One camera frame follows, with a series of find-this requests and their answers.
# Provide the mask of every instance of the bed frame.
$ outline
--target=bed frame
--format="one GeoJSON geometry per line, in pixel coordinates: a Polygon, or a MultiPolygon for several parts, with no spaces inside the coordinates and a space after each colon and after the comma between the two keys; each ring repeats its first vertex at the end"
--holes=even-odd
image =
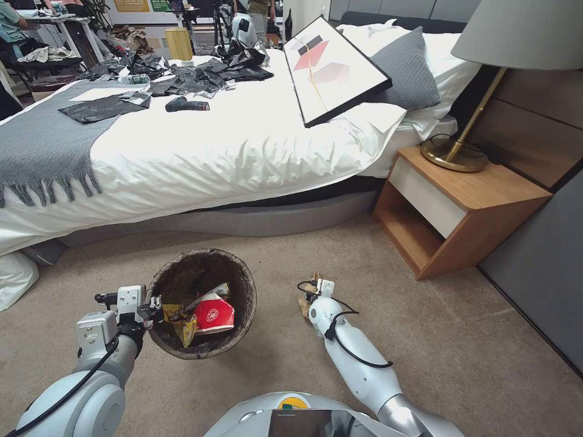
{"type": "MultiPolygon", "coordinates": [[[[459,33],[466,25],[453,21],[360,12],[346,12],[341,23],[365,25],[386,22],[391,18],[397,18],[396,24],[409,30],[421,25],[426,33],[459,33]]],[[[496,68],[483,66],[455,101],[450,114],[457,119],[460,130],[468,122],[496,71],[496,68]]],[[[335,226],[358,215],[371,213],[383,185],[384,180],[357,176],[328,187],[282,198],[84,229],[22,251],[36,263],[51,265],[68,246],[137,232],[190,231],[246,237],[299,234],[335,226]]]]}

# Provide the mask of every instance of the white bedsheet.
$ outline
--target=white bedsheet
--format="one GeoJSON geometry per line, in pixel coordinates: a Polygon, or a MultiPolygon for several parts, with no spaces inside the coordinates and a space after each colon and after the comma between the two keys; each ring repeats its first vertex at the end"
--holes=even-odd
{"type": "MultiPolygon", "coordinates": [[[[451,115],[446,115],[437,123],[437,126],[429,134],[429,137],[437,134],[453,135],[457,132],[457,120],[451,115]]],[[[375,162],[361,171],[359,176],[372,176],[385,179],[389,176],[390,168],[397,150],[403,147],[417,146],[421,143],[421,138],[415,126],[401,122],[393,136],[391,136],[383,153],[375,162]]]]}
{"type": "Polygon", "coordinates": [[[364,103],[305,129],[284,54],[269,54],[274,77],[219,92],[208,112],[167,113],[171,96],[120,117],[91,149],[102,194],[87,198],[73,182],[74,202],[56,188],[58,202],[43,207],[6,189],[0,255],[78,229],[306,191],[381,156],[404,109],[364,103]]]}

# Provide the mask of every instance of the beige carpet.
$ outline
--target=beige carpet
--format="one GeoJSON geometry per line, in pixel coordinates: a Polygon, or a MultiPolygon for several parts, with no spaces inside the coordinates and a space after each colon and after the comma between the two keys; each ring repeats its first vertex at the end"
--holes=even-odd
{"type": "Polygon", "coordinates": [[[198,362],[167,355],[146,336],[118,436],[202,436],[235,403],[276,390],[362,410],[300,314],[295,286],[314,269],[361,311],[351,322],[395,362],[405,394],[466,436],[583,435],[583,382],[488,281],[472,269],[416,282],[368,217],[285,237],[152,232],[69,249],[0,313],[2,435],[73,369],[75,322],[99,308],[95,293],[148,284],[191,248],[224,249],[247,263],[255,320],[236,348],[198,362]]]}

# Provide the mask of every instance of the yellow wrapper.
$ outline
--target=yellow wrapper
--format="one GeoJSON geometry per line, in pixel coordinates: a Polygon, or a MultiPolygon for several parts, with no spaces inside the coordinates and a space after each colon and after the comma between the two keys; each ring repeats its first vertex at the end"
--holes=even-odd
{"type": "Polygon", "coordinates": [[[194,333],[199,329],[196,316],[184,312],[183,305],[179,303],[164,303],[164,321],[174,326],[176,335],[182,341],[184,347],[188,347],[193,341],[194,333]]]}

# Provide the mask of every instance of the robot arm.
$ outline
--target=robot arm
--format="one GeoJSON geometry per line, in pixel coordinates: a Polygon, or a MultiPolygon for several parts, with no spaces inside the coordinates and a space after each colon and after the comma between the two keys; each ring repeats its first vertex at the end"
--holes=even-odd
{"type": "Polygon", "coordinates": [[[140,354],[145,329],[163,316],[159,298],[143,303],[144,285],[95,296],[106,311],[77,322],[78,363],[45,390],[7,437],[108,437],[121,421],[123,389],[140,354]],[[117,304],[117,311],[110,306],[117,304]]]}
{"type": "Polygon", "coordinates": [[[324,346],[352,394],[375,412],[381,423],[407,437],[463,437],[447,419],[411,403],[401,391],[394,369],[385,364],[390,362],[360,329],[343,315],[337,316],[343,309],[332,298],[334,283],[320,279],[317,287],[317,296],[306,295],[312,301],[308,316],[318,336],[324,337],[324,346]]]}

